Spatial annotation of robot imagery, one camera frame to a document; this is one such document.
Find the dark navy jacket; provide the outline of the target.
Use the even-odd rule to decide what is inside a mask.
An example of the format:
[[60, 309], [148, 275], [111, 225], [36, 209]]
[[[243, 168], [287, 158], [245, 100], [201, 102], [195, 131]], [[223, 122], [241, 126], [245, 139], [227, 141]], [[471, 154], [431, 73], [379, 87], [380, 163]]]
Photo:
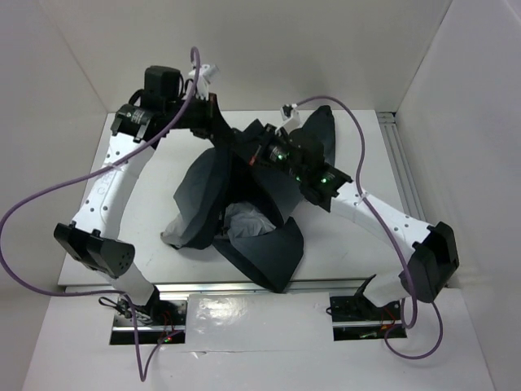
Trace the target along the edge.
[[304, 198], [295, 180], [251, 167], [219, 142], [194, 160], [173, 198], [178, 214], [161, 233], [163, 243], [213, 246], [253, 283], [285, 291], [304, 254], [304, 237], [292, 217]]

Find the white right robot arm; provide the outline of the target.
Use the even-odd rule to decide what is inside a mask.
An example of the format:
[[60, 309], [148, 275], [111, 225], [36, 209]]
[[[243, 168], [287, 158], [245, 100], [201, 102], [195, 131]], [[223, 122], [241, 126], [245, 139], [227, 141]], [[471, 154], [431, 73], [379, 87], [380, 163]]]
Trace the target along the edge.
[[415, 219], [370, 194], [349, 175], [327, 163], [316, 138], [267, 125], [256, 137], [249, 160], [290, 178], [317, 207], [343, 217], [393, 248], [400, 272], [374, 275], [359, 290], [355, 309], [374, 319], [392, 301], [411, 297], [432, 303], [459, 267], [453, 229]]

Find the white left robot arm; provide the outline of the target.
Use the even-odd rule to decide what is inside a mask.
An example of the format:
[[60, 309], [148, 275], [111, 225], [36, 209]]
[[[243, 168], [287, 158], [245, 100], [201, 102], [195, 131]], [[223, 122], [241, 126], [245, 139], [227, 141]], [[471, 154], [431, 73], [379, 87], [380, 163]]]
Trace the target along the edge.
[[139, 176], [171, 129], [204, 135], [220, 122], [217, 98], [209, 86], [215, 65], [194, 67], [184, 80], [179, 70], [150, 66], [144, 87], [136, 91], [114, 117], [102, 173], [70, 223], [56, 226], [54, 237], [66, 252], [105, 278], [123, 300], [125, 315], [143, 325], [159, 323], [176, 313], [160, 299], [158, 288], [134, 264], [135, 247], [118, 239], [120, 224]]

